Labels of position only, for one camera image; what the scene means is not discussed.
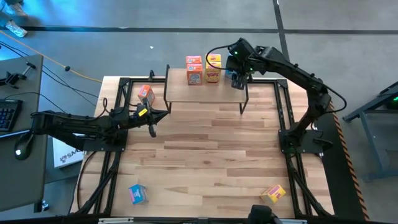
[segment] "orange striped edge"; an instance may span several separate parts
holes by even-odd
[[[335,110],[335,107],[333,106],[332,102],[330,102],[330,108],[332,110]],[[343,130],[341,130],[340,122],[338,120],[338,117],[337,117],[336,113],[332,113],[332,114],[333,114],[333,119],[335,120],[335,123],[336,123],[336,128],[337,128],[337,131],[338,131],[338,134],[339,134],[339,137],[340,137],[341,145],[343,146],[343,150],[344,150],[344,153],[345,153],[345,156],[346,156],[349,172],[351,173],[351,177],[353,178],[353,181],[354,181],[354,187],[356,189],[356,194],[358,195],[359,203],[361,204],[361,208],[362,208],[364,219],[366,221],[370,221],[369,215],[368,215],[368,210],[366,209],[365,201],[364,201],[363,196],[362,196],[362,191],[361,191],[361,188],[359,187],[358,178],[356,177],[354,166],[353,166],[353,163],[351,161],[351,157],[349,156],[349,153],[348,153],[348,150],[347,150],[346,141],[345,141],[344,136],[343,136]]]

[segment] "wooden tabletop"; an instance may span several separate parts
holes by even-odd
[[[119,78],[104,77],[95,115],[103,110],[104,97],[108,105],[114,105]],[[150,85],[157,97],[152,106],[166,110],[164,84]],[[134,85],[131,103],[138,102],[140,87]],[[298,121],[307,109],[307,95],[291,82],[289,91]],[[149,136],[147,127],[129,130],[112,216],[247,218],[251,205],[266,204],[280,218],[294,217],[278,129],[272,85],[249,85],[249,102],[243,115],[235,103],[173,103],[172,113],[157,125],[156,138]],[[103,156],[102,152],[93,156],[81,177],[81,203],[98,185]],[[333,213],[321,160],[312,154],[302,157],[309,189]],[[147,188],[149,202],[132,205],[128,187],[134,184]],[[264,203],[259,195],[275,184],[287,194],[275,204]],[[104,192],[102,209],[108,187]],[[304,212],[299,187],[298,197]],[[75,210],[76,200],[71,212]]]
[[[203,80],[202,85],[188,85],[187,71],[184,68],[170,68],[166,100],[192,103],[244,103],[246,92],[231,88],[231,80],[224,78],[224,70],[221,71],[218,83],[207,83]]]

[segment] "gray floor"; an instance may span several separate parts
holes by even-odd
[[[279,0],[285,29],[398,29],[395,0]],[[149,28],[250,28],[276,29],[272,0],[89,0],[26,1],[32,26],[93,26]],[[23,43],[87,76],[147,75],[150,69],[163,74],[165,65],[182,67],[185,55],[204,55],[207,50],[229,44],[239,37],[252,45],[280,48],[278,34],[176,33],[176,32],[31,32]],[[0,35],[0,40],[33,52]],[[286,35],[290,60],[314,72],[348,101],[339,117],[372,99],[381,89],[397,81],[398,35]],[[225,51],[220,53],[225,58]],[[13,58],[0,50],[0,59]],[[45,64],[71,86],[98,94],[100,84],[81,79],[58,65]],[[44,76],[42,94],[69,113],[93,114],[94,107],[74,92]],[[338,108],[342,102],[334,98]],[[56,110],[45,100],[41,110]],[[363,182],[361,176],[374,170],[374,159],[359,120],[341,119],[354,168],[372,220],[397,222],[398,177]],[[32,214],[32,206],[1,212],[0,220],[66,214],[76,180],[45,187],[52,208]]]

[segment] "cardboard box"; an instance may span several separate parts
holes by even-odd
[[[238,75],[238,74],[235,71],[231,71],[231,70],[228,70],[228,69],[225,70],[225,78],[231,80],[234,75]]]
[[[201,63],[201,56],[186,56],[185,63]]]
[[[187,64],[188,85],[201,85],[203,69],[200,63]]]
[[[280,199],[283,195],[286,194],[286,191],[278,184],[268,188],[265,192],[263,192],[260,198],[265,202],[275,203]]]
[[[138,98],[139,100],[141,100],[142,103],[144,103],[144,98],[146,98],[149,102],[149,105],[152,106],[153,102],[155,101],[155,94],[152,91],[150,85],[141,86],[141,89],[139,90],[138,93]]]
[[[133,205],[148,201],[146,189],[140,184],[129,187],[129,193]]]
[[[221,62],[221,55],[220,54],[209,54],[207,56],[209,62]]]
[[[210,62],[212,65],[221,68],[221,62]],[[205,80],[208,83],[218,83],[221,78],[221,69],[213,68],[206,63]]]

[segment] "keyboard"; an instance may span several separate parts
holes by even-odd
[[[12,131],[21,107],[22,100],[0,100],[0,132]]]

